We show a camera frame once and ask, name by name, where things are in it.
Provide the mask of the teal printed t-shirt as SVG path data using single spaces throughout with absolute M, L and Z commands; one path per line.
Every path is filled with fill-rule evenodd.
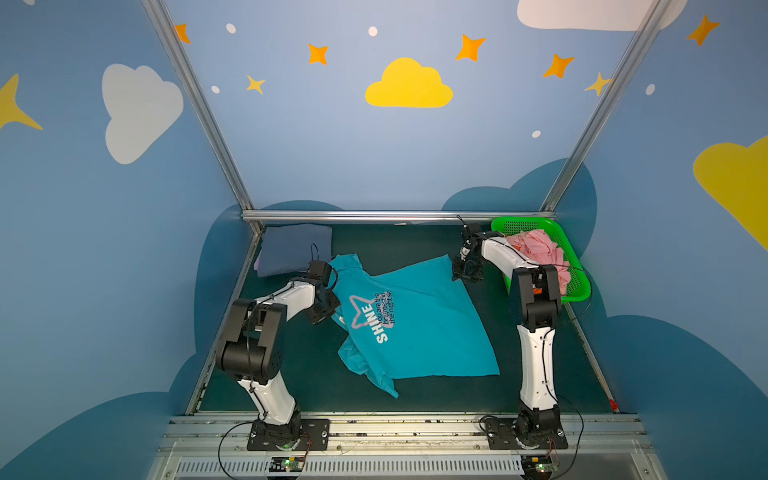
M 346 368 L 392 397 L 402 379 L 499 374 L 494 349 L 464 284 L 446 256 L 372 276 L 355 254 L 332 262 L 334 322 L 347 337 Z

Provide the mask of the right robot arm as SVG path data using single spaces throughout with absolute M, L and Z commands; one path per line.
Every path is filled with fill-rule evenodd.
M 522 384 L 514 432 L 518 444 L 532 449 L 562 430 L 552 366 L 562 311 L 559 274 L 555 266 L 524 255 L 501 233 L 463 223 L 460 253 L 452 260 L 453 278 L 480 281 L 487 264 L 510 279 L 510 310 L 520 315 Z

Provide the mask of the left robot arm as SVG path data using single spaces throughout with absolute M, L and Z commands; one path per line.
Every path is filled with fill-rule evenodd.
M 253 427 L 263 442 L 285 448 L 300 438 L 300 409 L 281 374 L 284 327 L 300 314 L 313 324 L 331 318 L 340 306 L 336 280 L 329 263 L 313 260 L 283 288 L 258 299 L 237 299 L 229 307 L 214 362 L 257 407 Z

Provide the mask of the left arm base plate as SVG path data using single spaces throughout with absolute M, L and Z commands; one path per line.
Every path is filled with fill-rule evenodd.
M 330 437 L 330 420 L 296 417 L 284 425 L 255 420 L 251 425 L 248 451 L 325 451 Z

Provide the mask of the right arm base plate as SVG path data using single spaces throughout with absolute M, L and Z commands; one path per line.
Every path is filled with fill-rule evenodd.
M 525 415 L 484 415 L 478 420 L 478 426 L 486 436 L 491 450 L 548 450 L 569 447 L 562 426 L 550 420 L 535 422 Z

